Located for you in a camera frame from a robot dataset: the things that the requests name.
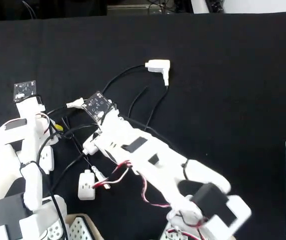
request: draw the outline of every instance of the white plug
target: white plug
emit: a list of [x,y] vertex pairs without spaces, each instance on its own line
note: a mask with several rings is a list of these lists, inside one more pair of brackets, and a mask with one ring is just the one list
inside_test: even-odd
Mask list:
[[83,104],[84,104],[84,99],[81,97],[75,101],[67,103],[66,107],[68,109],[70,109],[70,108],[81,109]]
[[153,60],[150,60],[150,61],[146,62],[145,63],[145,67],[148,68],[149,72],[162,73],[165,86],[169,85],[168,73],[169,73],[169,69],[171,67],[170,60],[153,59]]
[[[106,177],[100,172],[96,166],[92,166],[92,170],[97,178],[98,181],[103,181],[106,179]],[[111,186],[109,184],[104,184],[103,185],[105,189],[110,189]]]
[[95,189],[92,186],[95,183],[95,175],[89,169],[79,175],[78,198],[80,200],[94,200]]

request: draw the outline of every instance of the white adapter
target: white adapter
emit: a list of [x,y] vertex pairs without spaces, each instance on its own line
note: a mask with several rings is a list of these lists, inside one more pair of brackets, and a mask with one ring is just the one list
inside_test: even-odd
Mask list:
[[79,175],[78,198],[80,200],[94,200],[95,189],[92,186],[95,183],[95,174],[89,169]]
[[54,152],[51,146],[47,145],[43,148],[39,165],[46,174],[54,170]]
[[66,107],[68,109],[70,109],[70,108],[81,109],[83,104],[84,104],[84,102],[85,102],[84,99],[81,97],[79,99],[76,99],[75,101],[66,103]]
[[163,74],[163,79],[164,79],[164,84],[165,86],[169,85],[168,82],[168,73],[169,69],[171,67],[171,62],[170,60],[165,60],[165,59],[153,59],[145,63],[145,67],[148,68],[149,72],[153,73],[162,73]]

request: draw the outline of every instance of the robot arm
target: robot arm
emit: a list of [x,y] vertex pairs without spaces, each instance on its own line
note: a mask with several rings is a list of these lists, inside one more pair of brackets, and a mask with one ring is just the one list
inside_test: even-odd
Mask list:
[[[15,87],[29,91],[35,84],[35,82],[18,83]],[[0,240],[18,238],[37,240],[48,227],[58,222],[53,202],[51,199],[43,199],[40,170],[36,164],[27,164],[36,160],[40,146],[50,135],[48,130],[50,119],[41,117],[44,115],[42,112],[45,106],[38,103],[36,96],[18,101],[16,106],[21,117],[10,120],[0,127],[0,215],[2,215],[0,216]],[[53,138],[42,151],[43,157],[39,164],[46,173],[54,169],[50,145],[57,141],[57,137]],[[26,180],[24,194],[5,197],[13,182],[21,177]],[[64,200],[60,196],[55,198],[65,217],[67,208]]]
[[[100,93],[97,96],[98,103],[103,105],[105,98]],[[96,109],[93,103],[95,99],[89,99],[85,104]],[[200,227],[205,238],[226,240],[249,218],[251,211],[240,197],[226,196],[230,183],[196,160],[188,161],[186,175],[190,181],[204,183],[205,187],[191,199],[181,195],[177,184],[185,179],[182,165],[187,158],[151,134],[133,128],[119,117],[119,111],[114,107],[106,109],[103,113],[91,113],[88,107],[85,108],[100,124],[100,129],[84,142],[84,153],[93,155],[101,151],[118,165],[129,160],[132,170],[154,185],[170,204],[172,210],[167,219],[172,226],[197,236],[197,228],[191,225],[206,218],[207,222]]]

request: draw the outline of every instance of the black fabric surface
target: black fabric surface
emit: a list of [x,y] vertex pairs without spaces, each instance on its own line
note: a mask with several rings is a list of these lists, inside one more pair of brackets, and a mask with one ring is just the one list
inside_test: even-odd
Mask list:
[[[37,80],[51,110],[89,97],[123,69],[154,58],[170,59],[172,70],[152,127],[188,158],[225,176],[231,193],[251,207],[237,239],[286,239],[286,13],[0,22],[0,125],[18,117],[14,83]],[[161,75],[129,74],[105,95],[126,114],[146,85],[132,112],[146,122],[164,89]],[[72,126],[89,122],[85,113],[71,118]],[[77,136],[83,141],[88,134]],[[66,140],[54,151],[53,180],[78,155]],[[100,154],[91,161],[105,175],[114,168]],[[95,201],[79,201],[79,173],[86,167],[80,162],[56,191],[68,212],[88,213],[107,240],[156,239],[167,210],[141,200],[141,179],[130,173],[110,191],[97,190]],[[194,186],[183,184],[184,193],[193,193]],[[153,187],[147,197],[163,201]]]

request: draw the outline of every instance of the black circuit board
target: black circuit board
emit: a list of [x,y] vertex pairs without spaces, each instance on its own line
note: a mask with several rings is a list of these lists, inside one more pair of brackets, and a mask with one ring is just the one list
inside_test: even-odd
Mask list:
[[14,102],[33,95],[36,95],[36,81],[14,84]]
[[112,103],[105,98],[100,91],[92,95],[83,105],[85,112],[94,119],[95,122],[99,122],[102,117],[110,110]]

